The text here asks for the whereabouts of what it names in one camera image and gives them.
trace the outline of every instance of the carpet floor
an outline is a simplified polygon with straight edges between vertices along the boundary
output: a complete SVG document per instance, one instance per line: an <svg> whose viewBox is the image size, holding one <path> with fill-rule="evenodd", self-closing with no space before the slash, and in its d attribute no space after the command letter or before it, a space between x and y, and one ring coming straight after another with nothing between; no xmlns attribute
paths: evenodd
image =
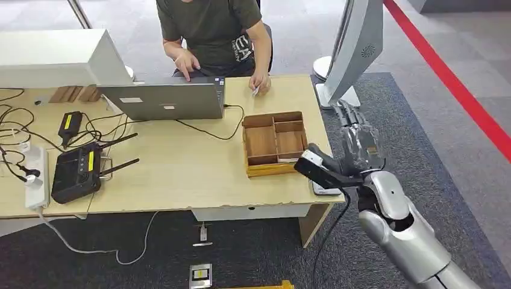
<svg viewBox="0 0 511 289"><path fill-rule="evenodd" d="M364 74L356 85L366 118L380 131L387 170L436 230L455 262L482 288L511 284L403 94L389 73ZM334 155L339 122L323 111ZM213 222L212 246L192 247L198 223L191 212L159 213L148 250L131 266L113 254L79 255L67 250L45 225L0 238L0 288L188 288L189 266L212 263L214 288L310 284L314 254L344 204L337 205L308 249L301 248L298 220ZM85 250L120 249L122 261L140 253L152 213L98 214L52 223L68 242ZM411 288L384 253L361 231L353 205L332 233L318 266L319 288Z"/></svg>

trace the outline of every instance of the man's arm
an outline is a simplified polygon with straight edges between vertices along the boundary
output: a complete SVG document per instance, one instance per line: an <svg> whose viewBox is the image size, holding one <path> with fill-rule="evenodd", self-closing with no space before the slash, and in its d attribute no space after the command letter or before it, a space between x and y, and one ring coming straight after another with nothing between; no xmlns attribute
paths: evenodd
<svg viewBox="0 0 511 289"><path fill-rule="evenodd" d="M193 68L200 69L199 60L193 54L181 47L182 35L176 27L169 7L166 1L156 1L158 8L158 17L160 18L161 33L163 34L163 50L165 54L172 58L186 80L190 81L188 72L192 72Z"/></svg>
<svg viewBox="0 0 511 289"><path fill-rule="evenodd" d="M181 39L176 41L163 39L163 49L165 54L174 60L177 69L183 73L187 81L190 81L189 72L192 72L194 68L201 68L195 55L181 46Z"/></svg>
<svg viewBox="0 0 511 289"><path fill-rule="evenodd" d="M249 86L252 90L260 87L260 92L265 93L271 86L268 75L268 67L271 58L271 39L260 20L254 26L247 29L247 34L254 44L255 71L250 78Z"/></svg>

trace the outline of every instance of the power strip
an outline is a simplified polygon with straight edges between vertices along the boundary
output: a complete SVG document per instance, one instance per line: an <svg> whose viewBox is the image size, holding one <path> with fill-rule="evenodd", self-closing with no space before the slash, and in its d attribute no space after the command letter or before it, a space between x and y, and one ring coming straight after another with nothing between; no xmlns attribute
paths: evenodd
<svg viewBox="0 0 511 289"><path fill-rule="evenodd" d="M49 204L48 152L30 142L21 143L20 151L25 155L25 167L38 170L41 173L39 177L27 176L25 207L31 210L38 207L46 208Z"/></svg>

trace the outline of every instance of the dark green t-shirt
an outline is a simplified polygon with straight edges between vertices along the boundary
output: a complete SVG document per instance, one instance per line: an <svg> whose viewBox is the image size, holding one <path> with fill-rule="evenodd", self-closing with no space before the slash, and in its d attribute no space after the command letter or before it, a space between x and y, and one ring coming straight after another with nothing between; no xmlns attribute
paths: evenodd
<svg viewBox="0 0 511 289"><path fill-rule="evenodd" d="M227 75L254 51L244 32L261 20L256 0L156 0L161 33L168 41L186 39L204 71Z"/></svg>

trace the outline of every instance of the laptop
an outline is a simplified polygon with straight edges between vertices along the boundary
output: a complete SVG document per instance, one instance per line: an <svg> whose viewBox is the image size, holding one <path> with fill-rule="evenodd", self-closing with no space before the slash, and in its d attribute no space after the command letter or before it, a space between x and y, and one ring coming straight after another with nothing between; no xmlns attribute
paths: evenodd
<svg viewBox="0 0 511 289"><path fill-rule="evenodd" d="M99 91L132 120L221 119L224 78L166 78L151 84L103 85Z"/></svg>

